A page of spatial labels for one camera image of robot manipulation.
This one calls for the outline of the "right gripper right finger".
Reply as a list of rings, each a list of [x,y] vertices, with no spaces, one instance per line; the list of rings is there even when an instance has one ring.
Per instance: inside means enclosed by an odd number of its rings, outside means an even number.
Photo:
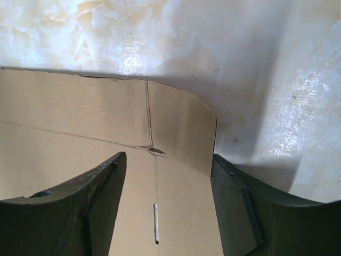
[[[218,154],[210,182],[224,255],[340,255],[340,201],[286,193]]]

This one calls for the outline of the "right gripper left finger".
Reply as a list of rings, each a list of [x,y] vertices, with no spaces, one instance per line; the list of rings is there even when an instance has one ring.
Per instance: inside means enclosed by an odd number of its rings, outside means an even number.
[[[1,255],[108,255],[126,175],[119,152],[30,197],[1,201]]]

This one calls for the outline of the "brown cardboard box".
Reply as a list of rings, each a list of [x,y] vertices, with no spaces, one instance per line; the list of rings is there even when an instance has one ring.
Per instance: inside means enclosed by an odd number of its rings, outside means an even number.
[[[175,87],[1,70],[1,255],[222,255],[215,133]]]

